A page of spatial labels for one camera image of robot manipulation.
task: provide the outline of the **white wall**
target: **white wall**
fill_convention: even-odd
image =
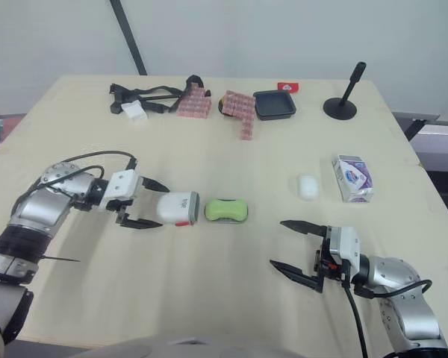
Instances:
[[[448,108],[448,0],[122,3],[151,75],[348,78],[363,60],[392,110]],[[109,2],[0,0],[0,113],[63,73],[136,73]]]

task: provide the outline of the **black cable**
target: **black cable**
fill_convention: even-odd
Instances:
[[[20,205],[20,203],[22,203],[32,192],[37,191],[38,189],[47,186],[47,187],[51,187],[53,184],[59,183],[62,180],[66,180],[66,179],[70,179],[72,177],[75,177],[76,175],[91,170],[91,169],[99,169],[100,170],[100,175],[99,178],[102,179],[103,176],[105,175],[105,168],[103,168],[103,166],[86,166],[82,169],[77,170],[76,172],[64,175],[61,178],[49,181],[48,183],[45,184],[40,184],[40,178],[36,179],[35,182],[27,189],[26,192],[24,192],[23,194],[21,194],[17,200],[15,201],[15,204],[12,207],[12,212],[11,215],[13,215],[16,212],[16,208]]]
[[[405,293],[407,291],[410,291],[411,289],[414,289],[414,288],[416,288],[418,286],[423,286],[423,285],[425,285],[425,287],[423,287],[421,291],[423,293],[425,293],[432,286],[432,284],[433,284],[433,282],[431,280],[421,280],[421,281],[417,281],[415,283],[412,283],[411,285],[408,285],[406,287],[403,287],[401,289],[398,289],[396,291],[387,292],[387,293],[375,293],[374,297],[377,297],[377,298],[389,298],[389,297],[401,295],[402,293]]]
[[[391,353],[389,353],[389,354],[387,354],[385,357],[383,357],[383,358],[395,358],[395,357],[397,357],[398,356],[398,353],[397,352],[391,352]]]
[[[88,158],[88,157],[95,157],[96,155],[103,155],[103,154],[120,154],[125,155],[126,157],[130,157],[131,159],[136,159],[133,154],[130,154],[126,151],[94,151],[91,153],[86,153],[82,155],[77,155],[76,157],[71,157],[65,160],[62,160],[62,162],[72,162],[73,160]]]
[[[365,344],[364,330],[361,326],[360,315],[358,314],[357,305],[353,300],[350,289],[348,287],[344,287],[343,289],[345,290],[345,294],[349,299],[350,306],[352,306],[353,315],[355,317],[355,323],[357,324],[358,339],[360,339],[361,355],[363,356],[363,358],[368,358],[367,345]]]

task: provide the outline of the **black pole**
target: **black pole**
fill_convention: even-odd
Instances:
[[[111,7],[113,8],[114,14],[116,15],[116,19],[118,20],[119,26],[121,27],[122,34],[125,35],[126,43],[128,43],[128,48],[131,52],[131,56],[133,56],[133,60],[136,64],[138,73],[142,76],[148,75],[148,72],[146,72],[146,69],[144,68],[140,50],[138,50],[136,42],[134,41],[134,36],[131,32],[131,28],[129,27],[129,22],[126,18],[124,9],[122,8],[121,1],[110,0],[110,3]]]
[[[355,86],[355,84],[357,82],[360,81],[360,78],[361,78],[362,74],[364,73],[365,67],[367,67],[367,64],[365,62],[357,63],[357,66],[355,66],[355,69],[353,70],[353,73],[350,76],[349,86],[346,88],[346,91],[343,94],[343,97],[338,104],[339,106],[345,105],[345,102],[348,99],[350,93],[352,92],[353,87]]]

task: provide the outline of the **black strap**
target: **black strap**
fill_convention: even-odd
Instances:
[[[157,86],[152,87],[150,89],[127,89],[126,87],[120,86],[119,84],[111,84],[110,86],[110,94],[114,95],[114,102],[110,106],[110,110],[112,113],[118,114],[122,112],[121,104],[123,103],[131,103],[133,101],[136,101],[137,99],[141,102],[141,107],[143,107],[144,110],[151,110],[152,112],[156,113],[165,113],[165,112],[175,112],[178,109],[179,103],[183,99],[183,97],[191,91],[193,88],[192,84],[197,84],[199,87],[204,87],[204,84],[202,82],[202,79],[197,75],[191,75],[186,80],[186,88],[183,90],[180,90],[175,87],[168,87],[168,86]],[[148,95],[150,93],[154,93],[159,90],[164,90],[171,95],[169,96],[152,96],[152,97],[142,97],[141,95]],[[205,96],[208,97],[211,95],[210,91],[206,91]],[[157,100],[157,99],[169,99],[169,98],[175,98],[178,99],[172,106],[166,106],[165,104],[159,104],[150,102],[150,100]]]

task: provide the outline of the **gray floor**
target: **gray floor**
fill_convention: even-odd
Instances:
[[[43,345],[25,341],[13,341],[5,348],[4,358],[64,358],[85,351],[61,345]]]

